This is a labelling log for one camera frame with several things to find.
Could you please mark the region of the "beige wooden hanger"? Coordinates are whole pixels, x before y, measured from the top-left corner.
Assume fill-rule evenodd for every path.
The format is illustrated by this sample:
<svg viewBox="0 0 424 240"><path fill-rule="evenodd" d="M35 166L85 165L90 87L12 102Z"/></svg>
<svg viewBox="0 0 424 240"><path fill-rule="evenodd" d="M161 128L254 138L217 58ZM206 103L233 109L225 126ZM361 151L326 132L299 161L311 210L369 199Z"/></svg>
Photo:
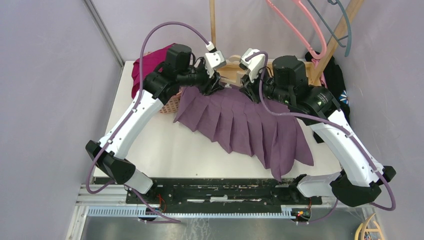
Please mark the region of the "beige wooden hanger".
<svg viewBox="0 0 424 240"><path fill-rule="evenodd" d="M240 60L240 55L231 55L226 59L226 65L218 69L222 83L236 87L242 86L241 77L245 74L245 71L239 66Z"/></svg>

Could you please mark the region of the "purple pleated skirt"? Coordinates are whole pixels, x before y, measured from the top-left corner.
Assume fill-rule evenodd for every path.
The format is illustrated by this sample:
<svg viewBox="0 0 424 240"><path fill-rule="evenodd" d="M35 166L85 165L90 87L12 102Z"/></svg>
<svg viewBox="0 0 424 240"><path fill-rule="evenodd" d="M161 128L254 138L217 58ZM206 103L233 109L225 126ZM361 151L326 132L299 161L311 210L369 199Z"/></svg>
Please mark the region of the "purple pleated skirt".
<svg viewBox="0 0 424 240"><path fill-rule="evenodd" d="M174 120L217 142L227 153L256 156L278 181L295 161L314 166L298 119L271 115L289 110L278 102L265 103L267 107L251 101L237 88L205 96L196 87L185 87Z"/></svg>

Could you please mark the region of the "magenta skirt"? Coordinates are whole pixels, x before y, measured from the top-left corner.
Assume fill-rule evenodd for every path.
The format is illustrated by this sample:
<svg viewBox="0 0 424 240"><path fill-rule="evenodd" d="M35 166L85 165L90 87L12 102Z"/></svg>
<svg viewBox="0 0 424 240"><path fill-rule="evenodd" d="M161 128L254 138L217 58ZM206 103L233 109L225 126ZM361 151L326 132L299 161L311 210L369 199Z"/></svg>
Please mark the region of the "magenta skirt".
<svg viewBox="0 0 424 240"><path fill-rule="evenodd" d="M170 44L166 47L150 52L142 57L142 79L144 79L149 73L153 72L157 65L163 62L166 58L167 50L173 45ZM140 89L140 59L138 58L133 63L131 72L133 80L133 86L131 89L131 98L136 97L137 91Z"/></svg>

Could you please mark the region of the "pink plastic hanger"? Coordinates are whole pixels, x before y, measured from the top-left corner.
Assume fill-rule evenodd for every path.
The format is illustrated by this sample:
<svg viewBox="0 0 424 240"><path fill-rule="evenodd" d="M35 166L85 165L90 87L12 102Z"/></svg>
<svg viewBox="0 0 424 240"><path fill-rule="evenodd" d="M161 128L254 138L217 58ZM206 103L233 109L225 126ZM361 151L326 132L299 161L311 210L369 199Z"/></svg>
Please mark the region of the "pink plastic hanger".
<svg viewBox="0 0 424 240"><path fill-rule="evenodd" d="M318 38L320 46L319 50L314 48L308 38L304 35L305 32L303 28L305 27L302 26L301 28L298 28L300 24L295 21L291 21L290 18L286 16L285 13L276 5L275 0L265 0L266 5L282 20L284 24L286 24L290 28L290 30L305 47L306 51L312 56L312 58L315 60L323 59L325 54L327 53L328 44L317 20L314 18L314 16L308 10L305 4L302 3L301 0L288 0L288 2L293 4L293 6L296 8L295 12L299 13L301 17L303 17L303 19L305 20L303 25L306 26L307 23L308 27L310 28L310 31L313 31L314 35Z"/></svg>

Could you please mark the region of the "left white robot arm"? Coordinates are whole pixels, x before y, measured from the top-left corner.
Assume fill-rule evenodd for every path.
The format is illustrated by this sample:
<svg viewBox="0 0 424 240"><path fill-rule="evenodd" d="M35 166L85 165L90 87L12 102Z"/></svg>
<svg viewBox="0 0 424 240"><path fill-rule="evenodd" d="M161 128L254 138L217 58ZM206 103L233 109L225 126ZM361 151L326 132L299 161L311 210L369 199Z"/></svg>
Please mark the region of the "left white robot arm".
<svg viewBox="0 0 424 240"><path fill-rule="evenodd" d="M126 159L137 136L181 87L197 87L206 96L224 88L217 72L226 65L221 51L209 44L199 62L191 58L192 50L187 45L175 43L167 48L164 60L145 77L140 77L139 91L115 126L100 140L90 140L85 146L95 167L113 182L137 191L138 197L147 204L154 202L158 195L153 180Z"/></svg>

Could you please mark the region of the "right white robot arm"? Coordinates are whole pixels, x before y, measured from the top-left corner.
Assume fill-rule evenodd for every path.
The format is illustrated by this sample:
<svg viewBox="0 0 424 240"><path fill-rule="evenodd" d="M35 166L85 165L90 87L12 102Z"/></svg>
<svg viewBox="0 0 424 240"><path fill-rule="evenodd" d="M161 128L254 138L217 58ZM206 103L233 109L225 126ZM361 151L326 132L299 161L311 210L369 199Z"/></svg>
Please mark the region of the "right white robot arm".
<svg viewBox="0 0 424 240"><path fill-rule="evenodd" d="M257 51L240 59L245 70L241 91L253 102L275 101L296 117L329 147L341 171L294 180L289 199L302 204L310 197L334 197L349 207L376 205L381 186L389 187L396 175L392 166L382 165L366 150L345 118L339 101L323 86L309 83L306 65L296 56L280 56L267 67L268 55Z"/></svg>

